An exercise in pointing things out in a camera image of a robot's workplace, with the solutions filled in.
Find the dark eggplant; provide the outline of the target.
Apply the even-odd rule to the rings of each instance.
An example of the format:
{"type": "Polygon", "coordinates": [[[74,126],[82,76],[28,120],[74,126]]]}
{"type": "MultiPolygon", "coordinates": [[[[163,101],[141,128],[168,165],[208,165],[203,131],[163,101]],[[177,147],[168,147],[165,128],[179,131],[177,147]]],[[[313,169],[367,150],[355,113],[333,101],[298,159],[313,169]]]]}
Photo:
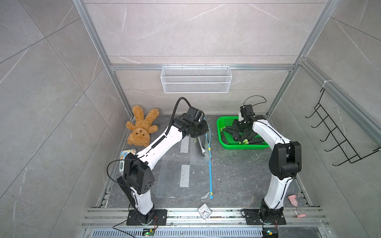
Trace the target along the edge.
{"type": "Polygon", "coordinates": [[[197,144],[199,149],[199,154],[204,157],[205,156],[205,149],[206,149],[206,135],[199,136],[197,138],[197,144]]]}

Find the clear zip-top bag blue zipper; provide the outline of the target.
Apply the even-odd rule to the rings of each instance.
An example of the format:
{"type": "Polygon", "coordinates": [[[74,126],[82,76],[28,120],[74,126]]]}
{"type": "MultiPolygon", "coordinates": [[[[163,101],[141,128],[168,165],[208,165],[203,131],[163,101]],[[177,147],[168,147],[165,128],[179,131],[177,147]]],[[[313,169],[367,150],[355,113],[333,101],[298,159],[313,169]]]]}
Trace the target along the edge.
{"type": "Polygon", "coordinates": [[[201,165],[207,163],[210,158],[209,143],[211,139],[211,129],[208,122],[206,122],[208,131],[206,134],[197,138],[191,138],[190,145],[190,164],[201,165]]]}

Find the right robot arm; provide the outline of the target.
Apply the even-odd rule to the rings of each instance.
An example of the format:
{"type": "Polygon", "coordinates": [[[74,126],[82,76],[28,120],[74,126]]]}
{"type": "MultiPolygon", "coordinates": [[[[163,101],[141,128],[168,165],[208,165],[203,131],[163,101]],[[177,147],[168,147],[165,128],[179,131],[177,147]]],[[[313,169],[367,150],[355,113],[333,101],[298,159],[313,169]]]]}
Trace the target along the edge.
{"type": "Polygon", "coordinates": [[[302,169],[301,145],[282,136],[265,116],[256,115],[250,104],[243,103],[240,107],[238,128],[255,132],[272,149],[268,163],[271,182],[259,211],[260,220],[271,224],[282,217],[288,187],[302,169]]]}

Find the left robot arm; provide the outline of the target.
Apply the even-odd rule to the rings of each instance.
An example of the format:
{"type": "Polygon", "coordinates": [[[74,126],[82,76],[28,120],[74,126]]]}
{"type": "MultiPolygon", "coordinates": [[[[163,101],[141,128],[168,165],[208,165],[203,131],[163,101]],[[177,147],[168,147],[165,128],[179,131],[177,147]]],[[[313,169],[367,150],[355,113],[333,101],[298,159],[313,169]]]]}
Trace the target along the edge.
{"type": "Polygon", "coordinates": [[[150,145],[135,155],[129,153],[122,160],[122,175],[111,181],[118,184],[134,208],[136,217],[143,225],[154,219],[154,204],[150,189],[155,182],[152,170],[162,156],[187,136],[197,138],[209,132],[203,111],[191,106],[185,97],[180,97],[166,130],[150,145]]]}

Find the green plastic basket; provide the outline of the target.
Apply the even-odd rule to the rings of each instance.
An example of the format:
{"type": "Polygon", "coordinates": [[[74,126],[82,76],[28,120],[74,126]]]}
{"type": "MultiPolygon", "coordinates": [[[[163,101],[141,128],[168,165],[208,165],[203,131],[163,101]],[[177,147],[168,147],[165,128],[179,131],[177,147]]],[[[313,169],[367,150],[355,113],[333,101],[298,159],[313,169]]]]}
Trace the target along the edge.
{"type": "Polygon", "coordinates": [[[218,139],[227,150],[265,149],[269,145],[249,127],[243,128],[238,116],[223,116],[217,119],[218,139]]]}

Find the brown teddy bear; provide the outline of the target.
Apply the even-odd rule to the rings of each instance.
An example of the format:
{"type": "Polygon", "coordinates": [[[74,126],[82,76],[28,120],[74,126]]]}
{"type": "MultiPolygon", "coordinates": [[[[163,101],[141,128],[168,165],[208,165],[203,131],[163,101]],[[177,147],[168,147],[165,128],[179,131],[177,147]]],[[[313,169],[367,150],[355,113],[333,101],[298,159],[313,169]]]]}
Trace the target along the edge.
{"type": "Polygon", "coordinates": [[[153,125],[153,122],[160,115],[160,111],[154,108],[145,116],[143,108],[135,105],[133,114],[136,119],[135,124],[126,123],[126,127],[131,130],[127,143],[128,145],[147,147],[150,144],[150,135],[158,131],[158,126],[153,125]]]}

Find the colourful tissue pack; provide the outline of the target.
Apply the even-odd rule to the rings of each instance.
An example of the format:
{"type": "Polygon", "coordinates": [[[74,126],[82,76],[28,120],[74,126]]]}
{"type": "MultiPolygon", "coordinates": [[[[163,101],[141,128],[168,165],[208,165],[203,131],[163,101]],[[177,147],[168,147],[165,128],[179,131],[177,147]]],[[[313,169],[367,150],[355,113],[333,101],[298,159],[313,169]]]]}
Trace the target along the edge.
{"type": "Polygon", "coordinates": [[[135,160],[137,158],[136,153],[137,153],[136,149],[128,149],[128,150],[122,151],[120,153],[120,162],[135,160]]]}

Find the pink sand timer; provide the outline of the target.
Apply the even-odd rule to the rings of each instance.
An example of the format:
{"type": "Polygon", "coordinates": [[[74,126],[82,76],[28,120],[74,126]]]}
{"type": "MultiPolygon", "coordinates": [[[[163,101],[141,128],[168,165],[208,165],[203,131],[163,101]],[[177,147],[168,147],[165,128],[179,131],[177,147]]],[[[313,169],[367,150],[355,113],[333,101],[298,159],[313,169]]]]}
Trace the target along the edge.
{"type": "Polygon", "coordinates": [[[305,218],[305,217],[307,217],[305,212],[299,207],[296,195],[290,195],[287,198],[290,201],[290,203],[294,206],[294,208],[295,208],[295,214],[296,214],[297,218],[305,218]]]}

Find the small white clock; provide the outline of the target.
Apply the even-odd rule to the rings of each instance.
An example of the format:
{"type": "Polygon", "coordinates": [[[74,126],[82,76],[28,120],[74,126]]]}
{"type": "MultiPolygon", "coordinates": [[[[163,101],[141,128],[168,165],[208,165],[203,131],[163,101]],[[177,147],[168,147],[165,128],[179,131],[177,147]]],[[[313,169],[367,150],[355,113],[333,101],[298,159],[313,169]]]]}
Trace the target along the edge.
{"type": "Polygon", "coordinates": [[[197,211],[203,220],[206,220],[212,214],[212,210],[206,203],[201,205],[197,211]]]}

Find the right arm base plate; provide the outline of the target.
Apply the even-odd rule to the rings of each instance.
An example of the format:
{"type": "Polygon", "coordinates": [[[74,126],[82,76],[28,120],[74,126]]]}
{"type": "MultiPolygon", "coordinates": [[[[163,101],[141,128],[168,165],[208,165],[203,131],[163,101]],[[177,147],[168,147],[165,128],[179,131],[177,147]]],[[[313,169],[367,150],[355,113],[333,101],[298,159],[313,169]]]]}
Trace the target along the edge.
{"type": "Polygon", "coordinates": [[[247,225],[286,225],[286,220],[281,209],[242,209],[242,216],[247,225]]]}

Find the black wall hook rack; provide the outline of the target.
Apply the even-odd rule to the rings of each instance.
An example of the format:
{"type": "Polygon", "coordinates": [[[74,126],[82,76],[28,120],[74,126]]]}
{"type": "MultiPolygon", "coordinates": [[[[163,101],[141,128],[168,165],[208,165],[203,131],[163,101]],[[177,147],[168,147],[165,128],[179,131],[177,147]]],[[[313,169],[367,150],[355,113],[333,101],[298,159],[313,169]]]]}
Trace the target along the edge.
{"type": "Polygon", "coordinates": [[[327,112],[327,110],[323,107],[321,101],[323,95],[325,93],[325,89],[320,90],[320,96],[317,103],[314,106],[314,110],[309,116],[305,116],[306,119],[311,119],[314,116],[317,116],[319,119],[318,124],[315,126],[311,126],[312,129],[317,129],[319,126],[324,125],[327,130],[327,134],[325,139],[320,139],[320,142],[326,142],[329,138],[332,138],[334,141],[334,146],[330,149],[324,149],[324,152],[331,152],[335,149],[339,148],[339,150],[344,155],[344,160],[338,163],[332,163],[334,167],[341,166],[343,164],[349,163],[354,164],[356,162],[362,161],[365,158],[368,158],[374,154],[377,154],[381,151],[381,148],[378,147],[372,150],[371,153],[361,156],[352,143],[348,140],[343,130],[339,128],[338,124],[333,120],[331,115],[327,112]]]}

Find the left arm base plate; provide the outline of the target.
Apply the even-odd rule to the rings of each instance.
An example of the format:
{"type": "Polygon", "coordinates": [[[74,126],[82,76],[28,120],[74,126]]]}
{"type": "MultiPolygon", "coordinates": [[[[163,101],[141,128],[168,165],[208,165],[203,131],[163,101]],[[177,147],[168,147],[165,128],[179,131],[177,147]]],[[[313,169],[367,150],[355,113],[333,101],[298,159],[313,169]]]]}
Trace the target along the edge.
{"type": "Polygon", "coordinates": [[[153,209],[146,215],[141,214],[136,210],[130,210],[128,219],[126,221],[127,226],[137,225],[156,225],[164,226],[167,223],[168,210],[166,209],[153,209]]]}

